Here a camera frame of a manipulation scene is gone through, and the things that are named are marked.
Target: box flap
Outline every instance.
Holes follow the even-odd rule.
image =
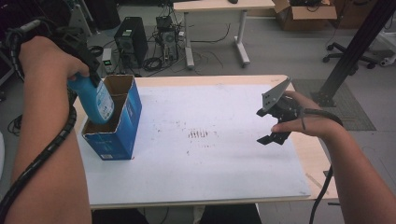
[[[133,85],[134,76],[131,75],[111,75],[107,76],[104,83],[110,95],[127,94]]]
[[[291,12],[294,20],[336,20],[335,7],[292,7]]]
[[[279,13],[283,9],[290,7],[288,0],[273,0],[273,2],[275,4],[274,10],[276,13]]]

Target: forearm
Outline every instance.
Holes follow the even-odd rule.
[[[335,123],[329,149],[335,183],[346,223],[394,223],[396,201],[352,136]]]
[[[26,74],[21,141],[13,180],[53,140],[67,121],[66,75],[60,78],[59,74],[53,74],[63,71],[62,68],[38,69],[37,73]],[[34,223],[33,220],[37,219],[33,217],[36,216],[46,218],[39,218],[38,223],[89,223],[87,195],[77,138],[71,132],[21,192],[8,213],[7,221]]]

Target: wire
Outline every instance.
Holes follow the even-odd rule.
[[[15,73],[24,82],[24,73],[21,68],[21,62],[18,55],[21,51],[21,43],[24,38],[24,33],[21,29],[12,29],[7,33],[6,45],[9,47],[9,56],[14,67]]]
[[[157,71],[163,68],[163,60],[153,57],[143,61],[143,69],[148,72]]]
[[[163,223],[165,222],[166,218],[168,217],[168,214],[169,214],[169,207],[166,208],[165,217],[164,217],[163,220],[160,222],[160,224],[163,224]]]
[[[315,199],[314,205],[312,206],[311,215],[309,217],[309,224],[314,223],[315,212],[317,211],[320,201],[322,200],[324,194],[326,193],[331,180],[332,180],[332,166],[330,166],[329,173],[327,173],[327,175],[326,175],[326,179],[324,180],[323,187],[322,187],[318,197]]]
[[[99,57],[103,54],[103,47],[100,46],[90,46],[88,47],[88,50],[90,51],[90,53],[94,56],[94,57]]]
[[[305,129],[305,124],[304,124],[304,115],[305,114],[319,115],[324,118],[331,119],[331,120],[337,122],[338,124],[340,124],[341,126],[343,126],[343,122],[337,116],[335,116],[334,114],[332,114],[328,111],[318,110],[318,109],[310,109],[310,108],[303,108],[301,111],[302,111],[302,113],[300,113],[300,114],[301,114],[301,119],[302,119],[304,129]],[[326,193],[331,180],[332,180],[332,166],[330,166],[329,172],[326,175],[326,179],[324,181],[323,187],[322,187],[318,197],[315,199],[314,205],[312,206],[311,215],[309,218],[309,224],[314,223],[314,217],[315,217],[315,213],[317,211],[318,205],[320,204],[320,201],[322,200],[324,194]]]
[[[218,39],[218,40],[191,40],[190,42],[195,42],[195,43],[196,43],[196,42],[199,42],[199,43],[210,43],[210,44],[218,43],[218,42],[220,42],[221,40],[225,39],[225,38],[227,37],[228,33],[230,32],[230,26],[231,26],[231,24],[229,23],[229,24],[227,24],[227,26],[228,26],[228,28],[227,28],[227,33],[225,34],[224,37],[222,37],[222,38],[220,38],[220,39]]]
[[[311,7],[306,7],[306,10],[310,11],[310,12],[316,12],[318,11],[318,9],[320,8],[320,6],[316,6],[316,8],[314,9],[310,9]]]
[[[115,41],[115,40],[111,40],[111,41],[105,43],[105,44],[103,45],[103,48],[105,49],[105,48],[107,47],[107,45],[109,45],[109,44],[111,44],[111,43],[113,43],[113,42],[116,42],[116,41]]]
[[[118,68],[119,65],[120,65],[120,62],[121,62],[121,54],[120,54],[120,56],[119,56],[119,60],[117,61],[116,66],[114,67],[114,69],[113,69],[113,71],[111,72],[111,74],[114,74],[114,73],[116,72],[117,68]]]
[[[14,120],[12,120],[9,124],[8,124],[8,131],[10,133],[13,133],[15,136],[20,136],[20,132],[21,132],[21,125],[22,125],[22,115],[19,115],[17,118],[15,118]]]
[[[195,52],[195,53],[198,54],[201,58],[206,58],[206,63],[209,63],[209,58],[206,57],[203,53],[210,53],[210,54],[212,54],[212,55],[216,58],[216,60],[219,62],[219,64],[221,65],[221,69],[224,68],[224,65],[223,65],[223,63],[221,62],[221,60],[219,59],[219,57],[218,57],[215,53],[213,53],[212,51],[204,51],[204,52],[202,52],[202,53],[197,53],[197,52]],[[200,65],[200,64],[197,64],[197,65],[195,66],[194,72],[195,72],[197,75],[204,76],[205,74],[202,74],[202,73],[201,73],[201,72],[203,72],[204,70],[197,70],[197,68],[198,68],[199,65]]]
[[[173,62],[173,63],[168,64],[167,66],[165,66],[165,67],[161,68],[160,70],[158,70],[158,71],[156,71],[156,72],[154,72],[154,73],[148,75],[147,77],[152,77],[152,76],[154,76],[154,75],[160,73],[161,71],[163,71],[163,70],[165,70],[165,69],[168,69],[168,68],[172,67],[172,65],[174,65],[174,64],[176,64],[176,63],[179,63],[180,61],[184,60],[185,58],[186,58],[186,56],[184,56],[183,58],[180,58],[180,57],[179,57],[179,59],[178,59],[176,62]]]
[[[172,65],[177,64],[177,63],[183,61],[185,58],[186,58],[186,55],[184,55],[182,58],[180,58],[179,60],[177,60],[177,62],[173,63]],[[183,67],[182,69],[179,69],[179,70],[174,71],[174,70],[172,69],[172,67],[171,67],[171,70],[172,70],[172,72],[174,72],[174,73],[178,73],[178,72],[181,72],[181,71],[186,70],[186,68],[187,68],[187,66],[184,65],[184,67]]]

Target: cardboard box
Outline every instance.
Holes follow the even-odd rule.
[[[114,114],[102,125],[87,119],[82,136],[102,160],[130,160],[142,111],[134,77],[107,76],[104,83],[114,101]]]
[[[330,21],[332,26],[337,29],[359,29],[376,4],[376,0],[334,0],[333,3],[337,20]]]
[[[337,19],[335,7],[323,0],[317,7],[292,7],[288,0],[273,0],[276,20],[282,30],[313,31],[324,28],[327,20]]]
[[[247,15],[249,17],[275,17],[276,13],[273,8],[249,9]]]

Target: white table leg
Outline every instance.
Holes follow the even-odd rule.
[[[245,67],[247,64],[250,64],[250,59],[248,58],[247,52],[245,51],[244,44],[242,43],[247,14],[248,14],[247,10],[243,10],[241,12],[241,21],[239,24],[239,32],[238,32],[238,36],[235,37],[235,44],[238,48],[239,54],[241,55],[243,67]]]
[[[185,50],[186,50],[186,64],[189,69],[194,67],[194,58],[192,57],[192,49],[191,49],[191,41],[190,41],[190,33],[189,33],[189,25],[187,24],[187,18],[189,13],[184,13],[184,35],[185,35]]]

